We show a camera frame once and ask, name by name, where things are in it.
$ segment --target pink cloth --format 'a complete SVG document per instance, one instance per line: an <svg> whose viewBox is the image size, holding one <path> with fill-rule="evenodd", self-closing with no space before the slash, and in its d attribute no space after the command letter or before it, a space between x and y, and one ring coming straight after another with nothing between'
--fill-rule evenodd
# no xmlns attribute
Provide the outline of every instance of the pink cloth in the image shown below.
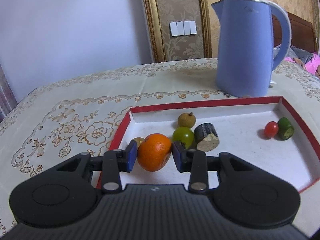
<svg viewBox="0 0 320 240"><path fill-rule="evenodd" d="M314 53L312 59L306 63L306 70L314 75L319 65L320 57L316 53Z"/></svg>
<svg viewBox="0 0 320 240"><path fill-rule="evenodd" d="M285 61L290 61L290 62L293 62L293 63L296 63L292 58L290 57L285 57L284 58Z"/></svg>

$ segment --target mandarin orange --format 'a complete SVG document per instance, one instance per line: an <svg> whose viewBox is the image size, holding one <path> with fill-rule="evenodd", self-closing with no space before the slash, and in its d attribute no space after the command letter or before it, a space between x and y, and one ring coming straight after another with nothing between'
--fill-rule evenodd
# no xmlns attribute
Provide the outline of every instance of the mandarin orange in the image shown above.
<svg viewBox="0 0 320 240"><path fill-rule="evenodd" d="M171 140L161 134L148 135L138 148L137 161L146 171L159 171L170 158Z"/></svg>

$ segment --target cherry tomato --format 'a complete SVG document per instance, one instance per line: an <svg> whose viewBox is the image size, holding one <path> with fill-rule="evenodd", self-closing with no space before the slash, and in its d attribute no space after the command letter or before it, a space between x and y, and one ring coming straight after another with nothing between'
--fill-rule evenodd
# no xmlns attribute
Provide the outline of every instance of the cherry tomato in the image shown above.
<svg viewBox="0 0 320 240"><path fill-rule="evenodd" d="M279 127L276 122L268 122L266 127L264 128L264 134L268 138L274 137L278 133Z"/></svg>

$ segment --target kettle handle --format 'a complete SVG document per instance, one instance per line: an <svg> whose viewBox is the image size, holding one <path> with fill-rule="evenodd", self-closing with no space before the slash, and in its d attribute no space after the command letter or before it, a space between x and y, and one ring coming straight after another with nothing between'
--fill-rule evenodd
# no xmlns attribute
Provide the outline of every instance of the kettle handle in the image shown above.
<svg viewBox="0 0 320 240"><path fill-rule="evenodd" d="M274 70L284 59L291 45L291 23L287 12L274 2L269 2L271 13L277 17L280 22L282 39L278 54L273 60L272 70Z"/></svg>

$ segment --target round black disc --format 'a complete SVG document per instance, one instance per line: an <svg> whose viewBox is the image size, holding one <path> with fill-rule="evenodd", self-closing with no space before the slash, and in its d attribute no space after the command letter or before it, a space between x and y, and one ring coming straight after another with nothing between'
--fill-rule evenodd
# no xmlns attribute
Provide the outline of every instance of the round black disc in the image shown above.
<svg viewBox="0 0 320 240"><path fill-rule="evenodd" d="M228 219L252 228L290 223L300 206L297 190L272 175L233 178L217 187L213 201Z"/></svg>
<svg viewBox="0 0 320 240"><path fill-rule="evenodd" d="M97 200L95 189L72 172L37 175L18 185L9 198L15 217L34 227L56 227L81 219Z"/></svg>

